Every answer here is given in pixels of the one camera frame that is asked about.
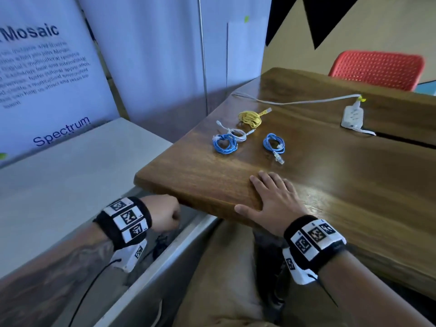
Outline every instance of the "perforated chair backrest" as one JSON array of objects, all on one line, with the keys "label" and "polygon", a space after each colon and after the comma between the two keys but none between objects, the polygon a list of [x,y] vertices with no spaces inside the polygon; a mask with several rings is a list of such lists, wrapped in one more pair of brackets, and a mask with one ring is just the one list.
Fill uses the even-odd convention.
[{"label": "perforated chair backrest", "polygon": [[329,76],[413,91],[424,66],[421,55],[347,50],[339,54]]}]

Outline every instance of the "tattooed forearm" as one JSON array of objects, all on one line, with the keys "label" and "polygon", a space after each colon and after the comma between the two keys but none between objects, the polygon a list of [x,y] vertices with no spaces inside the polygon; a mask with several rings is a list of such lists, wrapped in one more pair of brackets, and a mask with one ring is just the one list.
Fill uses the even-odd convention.
[{"label": "tattooed forearm", "polygon": [[1,280],[0,327],[50,326],[112,253],[112,242],[93,224]]}]

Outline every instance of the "black triangle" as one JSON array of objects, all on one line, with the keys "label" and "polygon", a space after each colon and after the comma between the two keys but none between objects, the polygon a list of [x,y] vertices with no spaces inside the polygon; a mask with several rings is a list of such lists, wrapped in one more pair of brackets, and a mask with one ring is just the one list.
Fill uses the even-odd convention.
[{"label": "black triangle", "polygon": [[302,0],[315,49],[357,0]]},{"label": "black triangle", "polygon": [[265,44],[268,46],[297,0],[271,0],[270,18],[266,29]]}]

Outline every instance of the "person's lap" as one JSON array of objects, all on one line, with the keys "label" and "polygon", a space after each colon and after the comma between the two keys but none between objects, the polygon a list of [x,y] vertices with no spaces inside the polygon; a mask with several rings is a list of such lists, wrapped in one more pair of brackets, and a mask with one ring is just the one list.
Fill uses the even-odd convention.
[{"label": "person's lap", "polygon": [[[282,326],[345,326],[324,290],[315,282],[290,288]],[[263,320],[255,286],[251,228],[223,221],[212,235],[179,307],[173,327],[273,327]]]}]

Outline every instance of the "coiled yellow cable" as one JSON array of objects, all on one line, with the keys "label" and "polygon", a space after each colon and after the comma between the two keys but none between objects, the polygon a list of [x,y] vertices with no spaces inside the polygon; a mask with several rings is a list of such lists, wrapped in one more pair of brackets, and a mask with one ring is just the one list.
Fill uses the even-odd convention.
[{"label": "coiled yellow cable", "polygon": [[254,111],[243,111],[238,115],[238,119],[239,121],[248,124],[252,129],[255,129],[262,123],[260,116],[266,115],[268,112],[271,112],[271,110],[271,108],[268,108],[263,110],[261,113]]}]

